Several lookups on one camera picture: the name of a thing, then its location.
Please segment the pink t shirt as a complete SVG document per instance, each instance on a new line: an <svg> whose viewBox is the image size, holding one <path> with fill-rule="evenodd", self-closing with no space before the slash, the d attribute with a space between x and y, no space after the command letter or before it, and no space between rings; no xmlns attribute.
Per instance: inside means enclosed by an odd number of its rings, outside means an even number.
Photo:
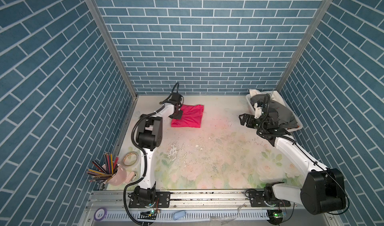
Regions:
<svg viewBox="0 0 384 226"><path fill-rule="evenodd" d="M204 113L203 105L183 105L181 107L183 111L182 118L180 120L172 120L172 128L200 128L202 124L202 118Z"/></svg>

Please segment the white plastic laundry basket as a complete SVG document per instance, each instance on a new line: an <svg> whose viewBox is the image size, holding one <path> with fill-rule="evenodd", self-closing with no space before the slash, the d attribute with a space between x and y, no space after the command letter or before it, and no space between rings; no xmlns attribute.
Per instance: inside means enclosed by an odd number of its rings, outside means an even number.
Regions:
<svg viewBox="0 0 384 226"><path fill-rule="evenodd" d="M292 111L290 106L286 103L286 101L281 97L281 95L277 91L263 91L262 94L270 94L271 102L276 102L282 105L284 111L289 111L291 113L291 118L288 123L279 123L279 125L285 126L288 132L295 132L301 130L303 128L303 124L297 115ZM250 104L250 94L246 95L246 101L248 103L248 107L252 112L251 115L255 115L255 108Z"/></svg>

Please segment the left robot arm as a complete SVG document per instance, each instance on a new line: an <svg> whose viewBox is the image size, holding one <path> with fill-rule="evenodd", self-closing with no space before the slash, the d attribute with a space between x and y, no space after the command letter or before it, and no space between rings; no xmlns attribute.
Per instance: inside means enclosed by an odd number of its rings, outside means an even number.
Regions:
<svg viewBox="0 0 384 226"><path fill-rule="evenodd" d="M141 152L141 178L134 189L134 195L139 203L149 207L156 201L155 167L152 163L156 149L163 140L163 118L180 120L183 115L181 107L184 97L172 92L160 102L161 108L151 114L141 115L135 124L131 140Z"/></svg>

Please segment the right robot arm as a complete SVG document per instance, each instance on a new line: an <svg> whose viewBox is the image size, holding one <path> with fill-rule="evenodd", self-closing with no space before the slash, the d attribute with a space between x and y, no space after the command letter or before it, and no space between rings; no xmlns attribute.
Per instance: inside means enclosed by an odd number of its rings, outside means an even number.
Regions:
<svg viewBox="0 0 384 226"><path fill-rule="evenodd" d="M266 184L264 199L267 204L276 204L278 201L298 203L312 215L341 215L349 209L350 200L341 171L316 160L268 115L256 119L252 115L242 114L239 120L242 126L255 129L259 137L283 153L305 177L301 188L282 182Z"/></svg>

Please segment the grey t shirt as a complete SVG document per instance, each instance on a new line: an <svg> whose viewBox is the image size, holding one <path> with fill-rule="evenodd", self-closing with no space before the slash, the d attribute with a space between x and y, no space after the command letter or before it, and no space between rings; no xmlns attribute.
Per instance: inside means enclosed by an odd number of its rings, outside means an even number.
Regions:
<svg viewBox="0 0 384 226"><path fill-rule="evenodd" d="M268 114L270 117L273 118L273 121L275 123L278 123L279 127L282 127L285 129L285 126L279 125L279 123L288 123L291 118L291 113L289 111L284 111L284 107L282 107L281 104L276 102L271 102L271 96L270 96L270 104L268 109Z"/></svg>

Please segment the white adhesive tape roll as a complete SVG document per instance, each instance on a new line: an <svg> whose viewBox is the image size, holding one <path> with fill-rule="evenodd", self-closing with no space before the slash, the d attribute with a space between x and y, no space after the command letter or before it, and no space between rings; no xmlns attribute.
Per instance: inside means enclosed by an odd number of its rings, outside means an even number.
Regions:
<svg viewBox="0 0 384 226"><path fill-rule="evenodd" d="M125 167L134 167L139 162L140 156L137 152L128 152L123 156L122 164Z"/></svg>

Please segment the pink pencil cup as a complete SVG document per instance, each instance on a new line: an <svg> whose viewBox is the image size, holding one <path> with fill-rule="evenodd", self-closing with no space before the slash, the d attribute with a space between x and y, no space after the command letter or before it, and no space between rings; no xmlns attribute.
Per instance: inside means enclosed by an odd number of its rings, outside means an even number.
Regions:
<svg viewBox="0 0 384 226"><path fill-rule="evenodd" d="M122 184L129 184L132 180L134 180L137 176L137 173L132 171L128 172L122 166L118 166L117 173L112 176L110 180L108 180L107 184L112 186L120 186Z"/></svg>

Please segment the right green circuit board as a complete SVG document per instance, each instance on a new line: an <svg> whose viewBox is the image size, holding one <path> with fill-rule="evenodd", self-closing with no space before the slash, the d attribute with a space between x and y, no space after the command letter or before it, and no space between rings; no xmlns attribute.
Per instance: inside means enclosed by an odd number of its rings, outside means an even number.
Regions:
<svg viewBox="0 0 384 226"><path fill-rule="evenodd" d="M283 220L285 213L282 210L267 210L267 222L273 226L279 226Z"/></svg>

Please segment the green circuit board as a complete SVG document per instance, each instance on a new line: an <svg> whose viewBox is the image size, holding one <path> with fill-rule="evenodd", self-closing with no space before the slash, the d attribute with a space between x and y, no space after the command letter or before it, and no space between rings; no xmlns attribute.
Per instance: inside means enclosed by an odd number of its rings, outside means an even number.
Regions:
<svg viewBox="0 0 384 226"><path fill-rule="evenodd" d="M279 226L283 220L285 213L282 210L267 210L267 222L273 226Z"/></svg>
<svg viewBox="0 0 384 226"><path fill-rule="evenodd" d="M140 220L156 220L158 212L155 210L150 211L140 211Z"/></svg>

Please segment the light blue cloth piece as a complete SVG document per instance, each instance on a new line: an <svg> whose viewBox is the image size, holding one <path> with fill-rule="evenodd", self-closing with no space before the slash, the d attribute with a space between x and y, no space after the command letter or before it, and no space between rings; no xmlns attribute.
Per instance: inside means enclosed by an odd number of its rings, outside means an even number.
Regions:
<svg viewBox="0 0 384 226"><path fill-rule="evenodd" d="M178 211L173 214L173 220L177 221L187 215L186 211Z"/></svg>

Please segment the left green circuit board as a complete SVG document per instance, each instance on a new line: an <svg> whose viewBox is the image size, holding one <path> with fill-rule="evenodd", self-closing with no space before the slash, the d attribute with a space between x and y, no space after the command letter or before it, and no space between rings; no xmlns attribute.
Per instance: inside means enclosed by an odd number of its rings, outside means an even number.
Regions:
<svg viewBox="0 0 384 226"><path fill-rule="evenodd" d="M140 220L156 220L158 212L155 210L150 211L140 211Z"/></svg>

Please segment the purple tape roll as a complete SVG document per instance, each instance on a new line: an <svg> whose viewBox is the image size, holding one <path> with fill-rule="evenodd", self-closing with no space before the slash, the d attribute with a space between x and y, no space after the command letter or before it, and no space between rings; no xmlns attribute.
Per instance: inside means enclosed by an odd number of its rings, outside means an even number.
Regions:
<svg viewBox="0 0 384 226"><path fill-rule="evenodd" d="M96 222L103 221L106 218L107 214L108 214L108 211L106 208L104 207L98 208L94 213L94 221Z"/></svg>

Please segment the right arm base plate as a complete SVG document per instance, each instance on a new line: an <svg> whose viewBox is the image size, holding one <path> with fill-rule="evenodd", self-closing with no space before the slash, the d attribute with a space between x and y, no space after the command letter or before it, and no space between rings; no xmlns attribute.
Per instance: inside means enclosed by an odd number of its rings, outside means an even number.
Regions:
<svg viewBox="0 0 384 226"><path fill-rule="evenodd" d="M289 208L291 207L291 203L285 200L273 199L270 201L266 201L264 197L264 191L259 190L246 190L245 196L249 199L251 207L278 207L278 208Z"/></svg>

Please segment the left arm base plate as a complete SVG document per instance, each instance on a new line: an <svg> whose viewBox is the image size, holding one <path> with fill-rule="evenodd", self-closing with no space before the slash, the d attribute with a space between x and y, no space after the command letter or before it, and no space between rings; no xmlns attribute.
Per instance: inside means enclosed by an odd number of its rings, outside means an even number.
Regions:
<svg viewBox="0 0 384 226"><path fill-rule="evenodd" d="M132 195L129 208L160 208L166 209L170 207L171 192L156 192L154 196L150 196L150 199Z"/></svg>

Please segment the aluminium mounting rail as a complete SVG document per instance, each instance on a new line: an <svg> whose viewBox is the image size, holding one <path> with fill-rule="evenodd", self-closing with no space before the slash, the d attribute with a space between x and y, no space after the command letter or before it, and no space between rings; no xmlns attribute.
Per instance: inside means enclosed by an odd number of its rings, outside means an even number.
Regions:
<svg viewBox="0 0 384 226"><path fill-rule="evenodd" d="M245 190L159 190L171 192L170 207L161 210L235 210L242 206L244 210L252 209L292 209L289 208L257 207L252 208ZM104 207L110 210L123 210L123 191L94 191L86 206L87 210Z"/></svg>

